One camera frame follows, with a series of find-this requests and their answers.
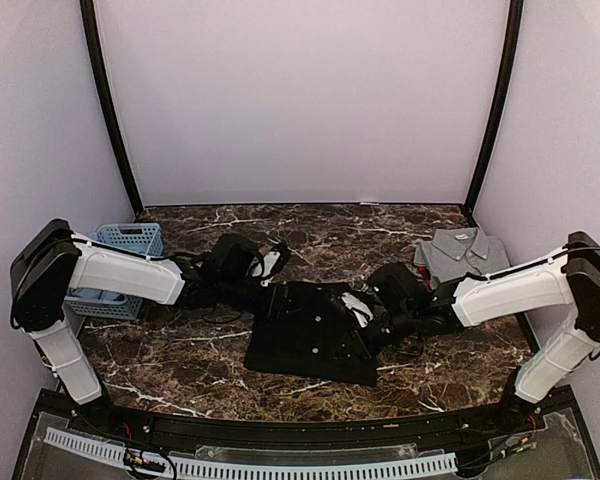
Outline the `black long sleeve shirt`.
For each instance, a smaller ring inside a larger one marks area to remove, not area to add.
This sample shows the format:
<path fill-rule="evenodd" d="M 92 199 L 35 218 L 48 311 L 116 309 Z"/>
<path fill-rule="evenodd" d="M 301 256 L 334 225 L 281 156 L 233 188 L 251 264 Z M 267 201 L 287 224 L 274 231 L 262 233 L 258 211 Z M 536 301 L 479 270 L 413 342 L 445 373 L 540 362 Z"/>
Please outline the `black long sleeve shirt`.
<path fill-rule="evenodd" d="M 280 320 L 268 320 L 273 286 L 264 310 L 253 318 L 251 339 L 243 364 L 251 371 L 285 374 L 365 386 L 377 384 L 377 349 L 366 338 L 374 318 L 374 299 L 354 291 L 346 283 L 289 282 L 298 311 Z M 350 363 L 337 359 L 337 341 L 356 329 L 373 363 Z"/>

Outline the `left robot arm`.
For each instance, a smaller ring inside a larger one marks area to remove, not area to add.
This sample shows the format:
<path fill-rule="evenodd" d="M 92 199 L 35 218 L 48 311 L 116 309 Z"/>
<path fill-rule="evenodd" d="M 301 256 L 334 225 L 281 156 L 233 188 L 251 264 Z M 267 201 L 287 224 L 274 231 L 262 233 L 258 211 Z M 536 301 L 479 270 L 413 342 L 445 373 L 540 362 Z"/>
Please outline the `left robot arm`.
<path fill-rule="evenodd" d="M 103 225 L 86 236 L 54 219 L 11 264 L 10 321 L 83 405 L 83 421 L 111 436 L 121 427 L 120 412 L 103 399 L 106 389 L 66 322 L 65 305 L 79 315 L 121 319 L 135 318 L 144 300 L 260 312 L 271 302 L 270 280 L 289 257 L 283 243 L 263 253 L 239 234 L 222 235 L 209 252 L 168 254 L 156 223 Z"/>

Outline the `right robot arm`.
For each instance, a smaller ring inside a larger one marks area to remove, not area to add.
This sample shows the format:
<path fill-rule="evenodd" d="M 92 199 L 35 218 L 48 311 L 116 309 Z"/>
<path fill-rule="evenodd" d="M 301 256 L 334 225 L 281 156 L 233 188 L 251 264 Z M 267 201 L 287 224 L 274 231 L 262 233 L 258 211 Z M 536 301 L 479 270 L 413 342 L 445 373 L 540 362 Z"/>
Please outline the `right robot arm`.
<path fill-rule="evenodd" d="M 566 319 L 510 375 L 502 403 L 491 410 L 490 424 L 501 434 L 514 432 L 559 381 L 600 354 L 600 245 L 582 231 L 545 256 L 495 273 L 465 274 L 432 291 L 400 263 L 378 269 L 370 287 L 385 309 L 379 316 L 359 295 L 346 292 L 338 300 L 375 350 L 410 334 L 458 333 L 507 315 L 567 307 Z"/>

